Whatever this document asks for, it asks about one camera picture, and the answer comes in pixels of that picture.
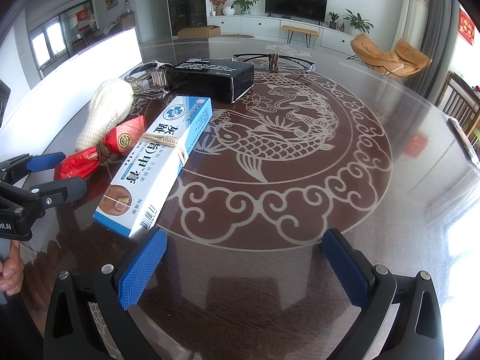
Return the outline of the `person's left hand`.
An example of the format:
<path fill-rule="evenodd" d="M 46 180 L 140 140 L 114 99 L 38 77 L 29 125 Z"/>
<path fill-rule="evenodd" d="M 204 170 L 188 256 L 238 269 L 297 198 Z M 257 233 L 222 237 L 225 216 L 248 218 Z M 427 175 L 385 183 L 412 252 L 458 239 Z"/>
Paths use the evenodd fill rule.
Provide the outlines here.
<path fill-rule="evenodd" d="M 20 243 L 12 241 L 8 258 L 1 263 L 0 289 L 8 296 L 17 294 L 24 279 L 24 262 L 20 256 Z"/>

